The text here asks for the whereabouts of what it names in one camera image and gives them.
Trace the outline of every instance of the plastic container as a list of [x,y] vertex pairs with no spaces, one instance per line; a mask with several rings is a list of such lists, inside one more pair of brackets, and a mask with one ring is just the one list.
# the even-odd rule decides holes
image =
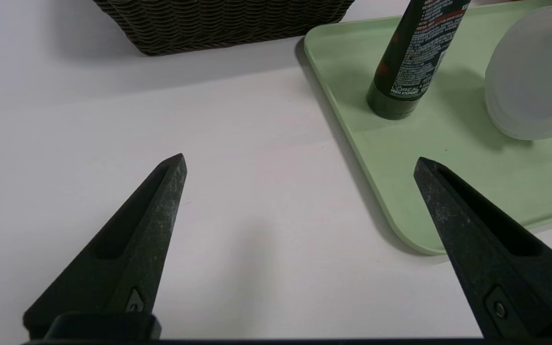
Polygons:
[[552,137],[552,6],[504,35],[485,82],[489,116],[502,132],[521,140]]

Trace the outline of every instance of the translucent plastic cup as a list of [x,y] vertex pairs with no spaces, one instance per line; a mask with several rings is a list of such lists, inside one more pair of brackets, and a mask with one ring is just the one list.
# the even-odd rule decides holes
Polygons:
[[485,81],[489,116],[502,132],[521,140],[552,137],[552,6],[506,33]]

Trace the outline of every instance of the brown woven basket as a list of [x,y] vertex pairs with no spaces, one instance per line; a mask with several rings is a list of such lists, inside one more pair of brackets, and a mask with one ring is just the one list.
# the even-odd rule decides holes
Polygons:
[[146,55],[281,39],[339,22],[354,0],[94,0]]

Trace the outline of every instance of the screw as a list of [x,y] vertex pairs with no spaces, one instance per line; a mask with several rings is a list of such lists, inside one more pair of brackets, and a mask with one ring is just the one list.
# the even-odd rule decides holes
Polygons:
[[502,302],[495,302],[493,305],[493,309],[495,310],[495,314],[500,319],[506,319],[506,316],[508,316],[508,312],[506,311],[506,307],[502,304]]

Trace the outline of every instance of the green tray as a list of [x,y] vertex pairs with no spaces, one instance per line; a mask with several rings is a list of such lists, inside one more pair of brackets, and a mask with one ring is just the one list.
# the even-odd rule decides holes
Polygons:
[[393,231],[412,248],[444,247],[412,177],[445,164],[527,229],[552,223],[552,139],[512,139],[489,120],[484,71],[504,33],[552,0],[469,9],[429,91],[405,120],[372,113],[366,92],[400,18],[319,26],[305,51]]

